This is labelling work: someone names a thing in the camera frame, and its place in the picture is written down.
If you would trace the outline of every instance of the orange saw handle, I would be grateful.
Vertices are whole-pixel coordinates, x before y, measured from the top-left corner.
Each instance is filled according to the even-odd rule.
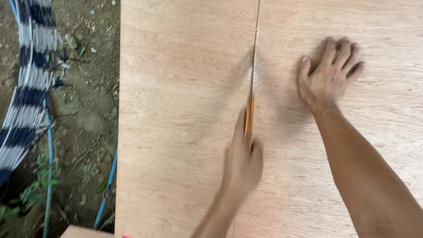
[[[244,141],[248,152],[251,152],[251,143],[253,140],[253,117],[254,117],[254,94],[251,94],[247,100],[247,114],[245,117]]]

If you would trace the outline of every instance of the wooden block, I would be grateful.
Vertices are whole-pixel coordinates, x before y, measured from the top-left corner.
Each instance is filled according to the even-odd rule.
[[[112,238],[111,233],[69,225],[61,238]]]

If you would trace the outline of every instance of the plywood sheet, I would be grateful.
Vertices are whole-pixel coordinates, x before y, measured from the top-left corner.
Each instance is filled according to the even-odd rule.
[[[69,225],[61,238],[113,238],[113,234]]]
[[[122,1],[115,237],[187,237],[207,211],[246,100],[257,3]],[[301,57],[316,63],[328,36],[358,42],[367,62],[341,110],[423,204],[422,4],[261,0],[254,134],[265,167],[234,237],[356,236],[295,84]]]
[[[116,237],[188,237],[206,213],[246,103],[257,7],[121,2]]]
[[[255,135],[263,181],[236,216],[234,237],[355,237],[318,128],[298,99],[301,58],[322,40],[361,46],[364,75],[340,108],[423,204],[423,2],[261,0]]]

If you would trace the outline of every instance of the forearm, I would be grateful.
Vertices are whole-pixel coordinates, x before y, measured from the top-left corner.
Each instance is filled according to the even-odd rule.
[[[335,104],[314,109],[313,115],[333,179],[359,235],[379,223],[393,235],[422,221],[423,212],[407,187]]]
[[[224,238],[238,209],[226,189],[221,189],[192,238]]]

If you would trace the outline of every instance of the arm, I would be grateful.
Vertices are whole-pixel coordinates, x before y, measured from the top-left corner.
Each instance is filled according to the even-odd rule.
[[[304,57],[299,74],[300,97],[314,115],[335,185],[359,237],[421,237],[423,210],[335,104],[364,69],[364,63],[353,67],[357,54],[358,47],[343,39],[335,60],[336,42],[330,38],[322,62],[310,76],[310,59]]]
[[[244,143],[245,109],[235,126],[233,140],[225,151],[225,167],[219,193],[192,238],[224,238],[236,211],[254,190],[263,172],[263,147],[254,141],[251,154]]]

